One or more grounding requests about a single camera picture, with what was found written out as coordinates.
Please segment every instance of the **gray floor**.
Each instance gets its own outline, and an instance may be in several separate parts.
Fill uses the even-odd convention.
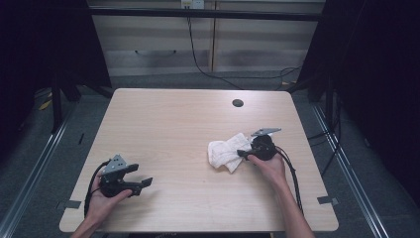
[[[267,77],[279,75],[279,71],[218,72],[217,75]],[[229,78],[227,80],[249,90],[275,90],[279,85],[282,85],[279,90],[283,90],[296,79],[297,75],[298,70],[284,78]],[[220,78],[211,78],[199,72],[155,73],[154,75],[128,75],[127,73],[113,76],[112,81],[113,89],[118,87],[238,89]],[[109,104],[109,99],[87,88],[80,89],[83,95],[78,103],[72,104],[64,100],[64,113],[70,111],[72,107],[75,109],[28,207],[14,230],[13,237],[69,236],[58,229],[63,211],[57,209],[56,206],[59,202],[69,199]],[[322,128],[313,111],[314,104],[310,103],[306,97],[306,91],[295,92],[292,98],[306,135],[310,137],[320,133]],[[44,99],[44,97],[36,99],[36,106],[20,132],[21,140],[11,150],[8,160],[0,168],[1,219],[5,217],[16,200],[50,137],[53,124],[52,108],[38,110],[38,106]],[[383,167],[375,151],[366,146],[364,136],[347,116],[345,110],[342,111],[341,122],[341,145],[389,237],[419,237],[418,207]],[[314,145],[311,148],[320,171],[324,170],[333,153],[325,140],[325,137],[320,137],[309,141],[310,145]],[[332,163],[323,179],[329,195],[339,201],[334,209],[340,227],[334,232],[319,232],[316,234],[317,237],[374,237],[366,216],[337,162]],[[283,237],[284,234],[279,232],[275,233],[275,236]],[[125,237],[125,234],[112,234],[110,237]]]

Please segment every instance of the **dark backdrop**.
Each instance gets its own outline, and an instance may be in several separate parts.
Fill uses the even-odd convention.
[[[87,3],[0,1],[1,149],[11,146],[34,93],[51,86],[54,74],[75,84],[111,86],[92,18],[69,11],[74,7]]]
[[[340,15],[343,5],[356,11],[333,32],[318,25],[299,79],[310,81],[316,100],[331,76],[372,148],[420,205],[420,4],[333,0],[324,11]]]

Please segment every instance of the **metal rail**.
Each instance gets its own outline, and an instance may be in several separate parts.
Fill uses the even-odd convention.
[[[250,12],[226,10],[200,9],[172,9],[172,8],[122,8],[122,7],[88,7],[88,8],[36,8],[46,13],[68,12],[96,16],[133,16],[133,17],[180,17],[180,18],[221,18],[221,19],[254,19],[278,21],[319,22],[331,19],[317,13],[281,13],[281,12]]]
[[[58,142],[61,140],[61,137],[67,127],[67,123],[71,118],[71,115],[76,107],[76,103],[72,103],[72,106],[67,113],[67,116],[64,118],[62,124],[54,134],[51,134],[49,141],[44,147],[43,152],[38,158],[37,163],[32,169],[31,173],[28,175],[28,178],[20,190],[18,196],[13,202],[12,206],[7,211],[2,222],[0,223],[0,237],[8,238],[12,237],[15,232],[16,227],[18,226],[19,221],[21,220],[31,198],[34,194],[35,189],[37,188],[38,183],[40,182],[47,166],[50,163],[53,152],[55,151]]]
[[[322,127],[324,132],[328,131],[328,125],[325,122],[325,115],[320,108],[320,106],[314,106],[313,110],[315,115],[318,119],[319,124]],[[337,137],[335,134],[326,133],[328,143],[331,146],[333,152],[336,150],[337,146]],[[347,158],[346,154],[344,153],[343,149],[340,147],[337,150],[337,162],[340,165],[340,168],[343,171],[343,174],[355,196],[356,200],[358,201],[359,207],[362,210],[362,213],[367,220],[367,224],[369,225],[371,231],[373,232],[374,237],[376,238],[389,238],[382,221],[380,220],[379,215],[377,214],[376,210],[374,209],[373,205],[371,204],[367,194],[365,193],[364,188],[362,187],[361,182],[359,181],[355,171],[350,164],[349,159]]]

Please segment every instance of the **cable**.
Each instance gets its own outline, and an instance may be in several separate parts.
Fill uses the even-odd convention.
[[[197,62],[197,57],[196,57],[196,55],[195,55],[195,49],[194,49],[194,42],[193,42],[193,40],[192,40],[192,27],[191,27],[191,19],[190,18],[187,18],[187,22],[188,22],[188,32],[189,32],[189,40],[190,40],[190,42],[191,42],[191,49],[192,49],[192,56],[193,56],[193,58],[194,58],[194,63],[195,63],[195,66],[197,67],[197,69],[201,72],[201,73],[203,73],[204,75],[206,75],[206,76],[209,76],[209,77],[212,77],[212,78],[217,78],[217,79],[220,79],[220,80],[223,80],[223,81],[225,81],[225,82],[227,82],[228,84],[230,84],[230,85],[232,85],[232,86],[234,86],[234,87],[236,87],[236,88],[238,88],[238,89],[240,89],[240,90],[245,90],[244,88],[242,88],[242,87],[240,87],[240,86],[238,86],[238,85],[236,85],[236,84],[234,84],[234,83],[232,83],[231,81],[229,81],[229,80],[227,80],[227,79],[233,79],[233,78],[243,78],[243,79],[276,79],[276,78],[280,78],[281,79],[281,83],[280,83],[280,85],[275,89],[275,90],[279,90],[280,88],[281,88],[281,86],[282,86],[282,82],[283,82],[283,77],[284,76],[286,76],[286,75],[288,75],[288,74],[291,74],[292,72],[294,72],[295,70],[297,70],[297,69],[301,69],[301,66],[298,66],[298,67],[287,67],[287,68],[284,68],[284,69],[282,69],[281,71],[280,71],[280,75],[278,75],[278,76],[268,76],[268,77],[261,77],[261,76],[216,76],[216,75],[212,75],[212,74],[209,74],[209,73],[207,73],[207,72],[204,72],[201,68],[200,68],[200,66],[198,65],[198,62]]]
[[[325,166],[324,171],[322,171],[321,173],[321,177],[323,177],[325,175],[325,172],[328,170],[328,168],[330,167],[331,163],[333,162],[334,157],[337,155],[337,152],[339,151],[339,149],[341,148],[340,142],[341,142],[341,135],[342,135],[342,129],[341,129],[341,101],[339,96],[336,96],[336,119],[335,119],[335,125],[338,125],[338,134],[339,137],[337,139],[336,145],[335,145],[335,149],[333,152],[333,155],[331,155],[330,159],[327,162],[327,165]]]
[[[296,194],[296,203],[303,214],[302,200],[300,199],[299,183],[297,182],[296,169],[291,164],[291,161],[289,157],[287,156],[286,152],[283,149],[279,148],[278,146],[275,146],[275,148],[277,149],[277,152],[283,157],[288,167],[290,168],[291,176],[293,177],[294,191]]]
[[[84,198],[84,217],[86,217],[87,211],[89,210],[89,203],[90,203],[90,198],[92,197],[93,192],[95,192],[96,190],[98,190],[99,188],[95,189],[94,191],[90,191],[92,189],[92,185],[93,182],[95,181],[96,175],[98,174],[98,172],[101,170],[102,167],[107,166],[109,164],[111,160],[102,163],[95,171],[95,173],[93,173],[92,179],[90,180],[89,183],[89,188],[87,189],[86,192],[86,197]]]

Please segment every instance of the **human hand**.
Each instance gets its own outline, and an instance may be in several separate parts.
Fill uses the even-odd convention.
[[[286,181],[284,160],[281,154],[275,154],[268,161],[262,161],[254,155],[248,155],[247,159],[260,168],[263,176],[271,184]]]
[[[96,224],[100,225],[109,216],[114,207],[122,200],[132,194],[130,189],[123,190],[113,197],[106,197],[99,189],[99,182],[101,180],[102,172],[99,172],[92,184],[89,210],[86,218],[91,219]]]

